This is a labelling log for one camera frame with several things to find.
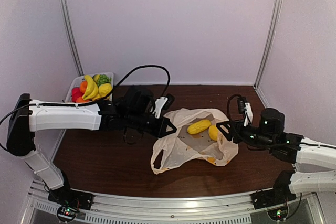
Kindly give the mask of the cream printed plastic bag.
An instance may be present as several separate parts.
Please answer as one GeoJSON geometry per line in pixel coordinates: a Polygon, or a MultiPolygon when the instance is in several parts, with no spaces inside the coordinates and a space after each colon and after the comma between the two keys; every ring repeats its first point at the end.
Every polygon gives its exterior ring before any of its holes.
{"type": "Polygon", "coordinates": [[[213,141],[208,129],[191,135],[188,126],[201,120],[210,120],[211,125],[228,121],[218,109],[179,109],[165,114],[176,126],[176,133],[158,139],[153,145],[150,160],[152,172],[156,175],[178,168],[194,159],[207,161],[214,166],[226,166],[237,154],[237,144],[228,141],[222,133],[213,141]]]}

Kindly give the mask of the large yellow toy lemon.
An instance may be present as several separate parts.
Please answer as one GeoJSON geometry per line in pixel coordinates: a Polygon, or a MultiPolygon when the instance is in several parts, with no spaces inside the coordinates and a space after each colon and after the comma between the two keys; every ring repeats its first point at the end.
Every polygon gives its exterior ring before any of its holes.
{"type": "Polygon", "coordinates": [[[104,83],[98,86],[98,92],[102,98],[105,97],[107,94],[109,94],[112,91],[112,89],[113,86],[110,83],[104,83]]]}

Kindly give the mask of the green toy grape bunch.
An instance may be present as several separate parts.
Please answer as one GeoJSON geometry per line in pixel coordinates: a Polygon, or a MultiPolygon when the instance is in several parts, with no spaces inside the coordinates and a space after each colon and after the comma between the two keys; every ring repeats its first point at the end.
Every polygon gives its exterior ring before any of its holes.
{"type": "Polygon", "coordinates": [[[103,84],[111,83],[112,78],[108,77],[106,74],[101,74],[97,80],[97,86],[101,86],[103,84]]]}

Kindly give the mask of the yellow toy banana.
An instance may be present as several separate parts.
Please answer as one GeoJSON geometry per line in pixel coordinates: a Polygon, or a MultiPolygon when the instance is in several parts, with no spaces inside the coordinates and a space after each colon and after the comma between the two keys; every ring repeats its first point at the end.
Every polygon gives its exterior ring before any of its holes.
{"type": "Polygon", "coordinates": [[[86,102],[88,102],[89,100],[95,101],[97,99],[100,99],[101,96],[98,92],[98,86],[94,82],[93,78],[89,75],[85,75],[85,80],[87,81],[88,85],[85,93],[82,96],[82,99],[86,102]]]}

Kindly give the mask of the orange toy fruit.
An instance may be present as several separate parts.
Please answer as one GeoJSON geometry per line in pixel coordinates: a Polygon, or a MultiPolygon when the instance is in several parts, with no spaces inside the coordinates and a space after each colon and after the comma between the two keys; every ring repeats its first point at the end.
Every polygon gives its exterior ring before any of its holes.
{"type": "Polygon", "coordinates": [[[82,94],[85,93],[85,91],[86,91],[86,89],[87,89],[87,85],[88,85],[87,81],[83,81],[83,82],[80,84],[80,86],[79,86],[79,91],[80,91],[82,94]]]}

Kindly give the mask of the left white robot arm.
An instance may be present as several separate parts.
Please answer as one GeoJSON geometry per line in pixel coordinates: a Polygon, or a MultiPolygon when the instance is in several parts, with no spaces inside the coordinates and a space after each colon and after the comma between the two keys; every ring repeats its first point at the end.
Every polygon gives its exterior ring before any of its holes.
{"type": "Polygon", "coordinates": [[[90,131],[137,130],[162,138],[176,133],[170,119],[162,116],[174,102],[171,94],[154,98],[153,93],[131,86],[125,96],[112,102],[97,100],[88,103],[51,103],[32,100],[22,94],[15,109],[4,118],[9,120],[5,151],[21,157],[46,184],[56,201],[71,205],[76,197],[69,180],[34,143],[35,132],[53,129],[90,131]]]}

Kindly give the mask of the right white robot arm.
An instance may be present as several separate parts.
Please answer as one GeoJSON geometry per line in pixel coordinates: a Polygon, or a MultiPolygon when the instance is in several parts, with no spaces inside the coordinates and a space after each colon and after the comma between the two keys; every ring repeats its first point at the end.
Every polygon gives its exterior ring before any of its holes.
{"type": "Polygon", "coordinates": [[[285,116],[273,108],[262,110],[259,125],[248,120],[217,123],[228,141],[267,150],[295,170],[282,171],[271,189],[251,195],[255,208],[295,200],[299,194],[335,191],[335,146],[284,131],[285,116]]]}

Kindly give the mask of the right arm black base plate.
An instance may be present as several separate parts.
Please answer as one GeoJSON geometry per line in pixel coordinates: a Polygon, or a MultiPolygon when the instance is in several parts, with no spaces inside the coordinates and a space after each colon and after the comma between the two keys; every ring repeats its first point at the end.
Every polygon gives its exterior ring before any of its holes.
{"type": "Polygon", "coordinates": [[[255,209],[269,208],[295,200],[297,196],[286,189],[258,190],[250,195],[255,209]]]}

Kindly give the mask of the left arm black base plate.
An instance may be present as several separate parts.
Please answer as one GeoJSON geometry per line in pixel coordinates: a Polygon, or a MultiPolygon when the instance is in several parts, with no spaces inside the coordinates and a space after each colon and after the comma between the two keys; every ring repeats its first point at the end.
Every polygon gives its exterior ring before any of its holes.
{"type": "Polygon", "coordinates": [[[48,200],[73,209],[90,210],[93,194],[71,189],[70,191],[51,190],[48,200]]]}

